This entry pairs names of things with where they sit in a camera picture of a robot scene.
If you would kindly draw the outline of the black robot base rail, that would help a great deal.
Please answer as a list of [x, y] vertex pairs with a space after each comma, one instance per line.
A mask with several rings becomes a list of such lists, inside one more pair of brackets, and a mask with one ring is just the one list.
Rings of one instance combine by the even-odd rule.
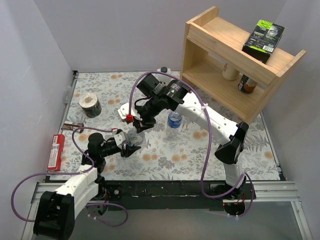
[[210, 209], [226, 211], [232, 216], [246, 212], [245, 200], [254, 200], [256, 193], [246, 177], [240, 189], [230, 190], [221, 181], [195, 180], [105, 180], [104, 198], [93, 198], [84, 208], [106, 211]]

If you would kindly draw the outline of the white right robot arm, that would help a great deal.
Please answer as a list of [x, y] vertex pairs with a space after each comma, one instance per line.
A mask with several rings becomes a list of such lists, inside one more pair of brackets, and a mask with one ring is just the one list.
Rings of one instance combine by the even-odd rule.
[[153, 128], [155, 117], [163, 110], [189, 118], [208, 132], [210, 141], [216, 140], [219, 144], [214, 155], [224, 166], [227, 195], [232, 199], [243, 195], [247, 178], [239, 157], [249, 129], [247, 123], [223, 117], [207, 106], [189, 84], [175, 76], [169, 84], [164, 84], [157, 80], [154, 72], [146, 72], [136, 80], [133, 89], [140, 90], [147, 98], [144, 105], [129, 103], [129, 110], [134, 110], [137, 116], [129, 115], [127, 119], [133, 121], [138, 133]]

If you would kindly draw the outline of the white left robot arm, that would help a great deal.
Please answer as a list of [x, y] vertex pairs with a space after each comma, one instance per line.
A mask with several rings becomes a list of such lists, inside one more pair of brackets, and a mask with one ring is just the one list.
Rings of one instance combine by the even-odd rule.
[[105, 168], [105, 158], [119, 153], [127, 158], [139, 150], [139, 145], [128, 142], [127, 134], [116, 130], [105, 140], [101, 133], [88, 137], [87, 150], [82, 157], [79, 173], [73, 175], [54, 191], [45, 191], [33, 225], [33, 233], [55, 240], [67, 240], [72, 235], [78, 214], [92, 200], [101, 200], [107, 190], [101, 173]]

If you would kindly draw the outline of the blue label water bottle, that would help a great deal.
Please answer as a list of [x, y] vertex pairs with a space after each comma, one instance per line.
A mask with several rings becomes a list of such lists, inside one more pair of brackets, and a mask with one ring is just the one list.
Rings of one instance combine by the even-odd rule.
[[171, 111], [167, 118], [166, 134], [168, 137], [173, 138], [181, 126], [182, 116], [175, 111]]

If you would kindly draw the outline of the clear water bottle white-blue label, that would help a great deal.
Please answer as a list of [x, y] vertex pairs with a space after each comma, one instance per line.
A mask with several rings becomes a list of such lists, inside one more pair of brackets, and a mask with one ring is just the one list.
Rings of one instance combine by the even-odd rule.
[[131, 128], [127, 132], [127, 144], [131, 147], [140, 146], [145, 140], [145, 133], [142, 131], [137, 133], [137, 129], [135, 127]]

